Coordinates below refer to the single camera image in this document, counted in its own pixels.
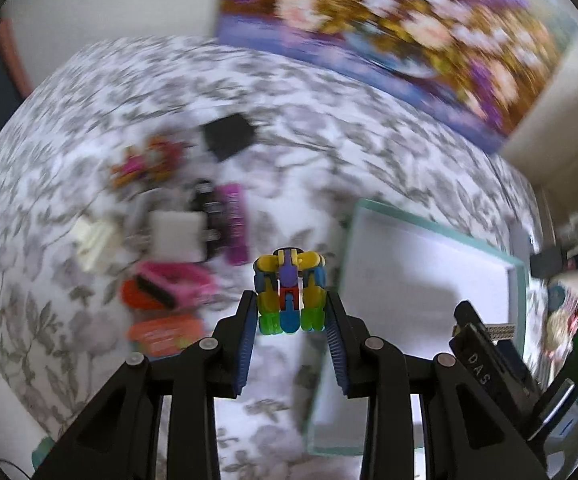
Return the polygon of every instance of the black square object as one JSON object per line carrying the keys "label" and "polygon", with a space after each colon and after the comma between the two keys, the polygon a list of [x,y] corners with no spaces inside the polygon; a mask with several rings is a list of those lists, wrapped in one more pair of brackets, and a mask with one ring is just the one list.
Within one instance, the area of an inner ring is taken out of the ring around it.
{"label": "black square object", "polygon": [[559,245],[544,249],[541,253],[532,254],[529,258],[531,276],[542,280],[553,278],[566,267],[566,252]]}
{"label": "black square object", "polygon": [[204,142],[220,162],[254,143],[256,131],[241,114],[233,114],[203,126]]}

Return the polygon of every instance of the canvas print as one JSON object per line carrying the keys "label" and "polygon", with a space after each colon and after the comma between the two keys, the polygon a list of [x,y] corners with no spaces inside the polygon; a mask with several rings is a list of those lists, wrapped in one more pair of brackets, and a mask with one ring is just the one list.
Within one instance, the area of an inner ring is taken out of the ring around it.
{"label": "canvas print", "polygon": [[553,0],[222,0],[218,38],[351,76],[487,152],[513,132],[577,31]]}

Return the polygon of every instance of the purple toy piece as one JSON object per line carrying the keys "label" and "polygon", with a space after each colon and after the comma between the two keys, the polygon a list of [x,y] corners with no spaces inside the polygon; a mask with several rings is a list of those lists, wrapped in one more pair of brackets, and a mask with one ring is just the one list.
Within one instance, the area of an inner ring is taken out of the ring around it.
{"label": "purple toy piece", "polygon": [[298,286],[298,267],[291,263],[291,250],[284,250],[284,263],[278,268],[278,278],[281,287]]}
{"label": "purple toy piece", "polygon": [[235,182],[219,186],[227,209],[229,223],[229,245],[226,250],[227,261],[234,266],[246,264],[249,261],[248,247],[246,246],[246,221],[242,186]]}

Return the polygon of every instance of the floral bedspread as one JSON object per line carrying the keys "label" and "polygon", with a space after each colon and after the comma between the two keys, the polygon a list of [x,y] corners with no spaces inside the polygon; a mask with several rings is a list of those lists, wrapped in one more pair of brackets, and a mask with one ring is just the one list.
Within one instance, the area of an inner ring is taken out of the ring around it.
{"label": "floral bedspread", "polygon": [[[361,197],[499,248],[507,248],[506,222],[517,217],[539,243],[534,196],[520,174],[370,86],[212,40],[90,46],[0,133],[0,372],[54,438],[130,351],[124,333],[132,314],[117,287],[139,257],[123,250],[104,275],[87,274],[74,259],[69,229],[85,212],[120,220],[126,214],[140,189],[116,193],[108,185],[109,165],[124,146],[155,130],[191,135],[193,124],[234,111],[255,124],[258,142],[221,164],[193,148],[168,186],[185,189],[199,176],[243,184],[253,258],[280,246],[313,248],[326,254],[335,280]],[[252,288],[249,266],[219,258],[210,266],[220,293],[201,312],[208,330]],[[530,367],[540,353],[544,312],[543,290],[532,287],[524,356]],[[357,477],[358,458],[304,452],[301,432],[324,345],[313,333],[256,340],[243,395],[216,402],[223,478]]]}

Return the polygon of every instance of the purple package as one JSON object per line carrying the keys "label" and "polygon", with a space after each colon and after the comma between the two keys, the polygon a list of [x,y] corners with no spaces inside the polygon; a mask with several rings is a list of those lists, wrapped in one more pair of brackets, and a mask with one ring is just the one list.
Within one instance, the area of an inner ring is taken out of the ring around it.
{"label": "purple package", "polygon": [[234,266],[248,263],[248,247],[246,245],[246,220],[244,193],[242,186],[234,182],[219,186],[220,193],[227,209],[229,223],[229,245],[226,249],[227,261]]}

